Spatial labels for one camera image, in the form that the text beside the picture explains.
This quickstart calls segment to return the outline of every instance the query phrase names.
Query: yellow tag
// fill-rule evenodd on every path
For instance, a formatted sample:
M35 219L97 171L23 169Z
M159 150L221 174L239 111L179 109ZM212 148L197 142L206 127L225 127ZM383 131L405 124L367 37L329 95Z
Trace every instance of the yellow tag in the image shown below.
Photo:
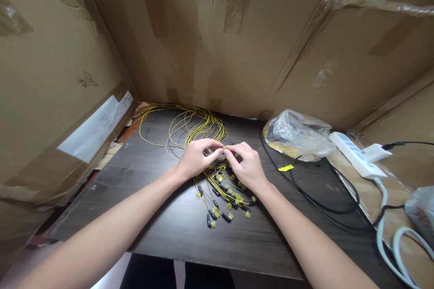
M285 166L285 167L279 168L279 171L281 171L281 172L286 172L287 170L290 170L290 169L293 169L293 168L294 168L293 165L288 165L288 166Z

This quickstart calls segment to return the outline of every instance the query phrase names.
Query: dark wooden table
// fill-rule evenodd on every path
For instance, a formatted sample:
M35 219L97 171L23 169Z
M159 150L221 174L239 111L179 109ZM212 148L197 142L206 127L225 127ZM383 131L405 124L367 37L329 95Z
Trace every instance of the dark wooden table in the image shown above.
M164 144L169 126L177 114L179 112L174 111L150 114L143 123L142 135L153 143ZM259 152L267 178L381 288L401 287L378 254L373 233L348 232L331 223L277 171L261 143L263 122L218 116L229 133L225 144L246 141ZM185 133L180 131L173 139L181 138L183 142L184 137ZM269 151L279 166L292 163L291 158L271 148ZM180 156L182 153L175 151L174 154ZM105 211L157 179L177 162L178 159L171 157L165 148L147 143L136 131L58 219L47 237L67 240ZM324 162L297 162L294 174L299 185L325 205L342 209L348 207L352 200L333 170ZM179 188L146 225L130 251L288 278L304 278L289 245L260 203L251 208L251 219L247 219L241 209L231 210L235 216L232 223L228 224L220 217L217 227L209 229L205 206L202 200L197 199L196 192L192 181ZM216 200L227 214L229 210L223 199ZM355 227L367 225L359 212L338 218Z

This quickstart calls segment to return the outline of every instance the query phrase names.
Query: hand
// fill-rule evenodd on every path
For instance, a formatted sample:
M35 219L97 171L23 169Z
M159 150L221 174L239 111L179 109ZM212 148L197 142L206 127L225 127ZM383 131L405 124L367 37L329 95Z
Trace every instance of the hand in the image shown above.
M175 167L176 172L179 173L184 180L199 175L223 153L222 146L220 142L213 139L201 139L190 142L178 165ZM207 157L203 155L206 148L213 151L213 153Z
M225 148L224 154L229 164L231 164L232 170L238 179L255 194L270 184L267 177L265 177L258 152L253 150L246 142L227 145ZM241 163L238 162L232 151L243 158Z

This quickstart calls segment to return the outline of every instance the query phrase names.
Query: white plastic bag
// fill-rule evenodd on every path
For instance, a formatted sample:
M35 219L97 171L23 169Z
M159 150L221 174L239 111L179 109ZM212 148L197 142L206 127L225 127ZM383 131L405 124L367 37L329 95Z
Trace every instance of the white plastic bag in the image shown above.
M434 248L434 186L418 188L406 202L406 213L421 236Z
M329 140L331 126L314 117L290 109L265 124L265 142L289 157L300 155L302 161L318 161L331 154L336 146Z

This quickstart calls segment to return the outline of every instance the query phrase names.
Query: white cable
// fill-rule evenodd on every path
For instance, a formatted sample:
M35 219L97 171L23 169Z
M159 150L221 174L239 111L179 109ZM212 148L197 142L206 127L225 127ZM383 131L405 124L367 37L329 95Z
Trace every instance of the white cable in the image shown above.
M377 177L374 178L374 182L378 185L380 188L381 194L382 194L382 200L381 200L381 207L382 209L387 204L387 190L381 180ZM411 231L413 234L416 235L416 237L420 240L421 244L425 247L429 255L431 256L431 259L434 260L434 251L431 249L431 247L428 245L428 243L414 230L408 228L408 227L401 227L397 230L395 233L395 236L393 238L393 253L395 256L396 263L398 264L398 267L400 268L401 272L390 262L389 258L386 255L386 252L384 251L383 246L383 232L384 232L384 217L380 220L377 227L377 247L380 252L381 257L387 264L387 266L395 273L398 278L400 278L404 283L406 283L408 286L410 286L413 289L420 289L418 286L414 284L414 282L411 280L410 276L408 275L408 272L406 270L406 267L402 263L401 254L399 252L399 242L402 237L402 235L405 232Z
M401 241L401 237L404 233L407 233L407 232L412 233L413 235L416 236L418 241L423 245L423 247L425 248L425 250L427 251L427 253L431 257L431 260L433 260L433 261L434 261L434 251L431 248L431 246L429 246L429 244L422 238L422 236L420 236L413 229L408 228L408 227L401 227L396 231L395 235L393 236L393 242L392 242L393 255L395 257L396 264L398 265L399 269L401 270L401 273L407 279L411 280L410 276L407 273L407 269L404 266L404 263L402 262L401 252L399 250L399 243Z

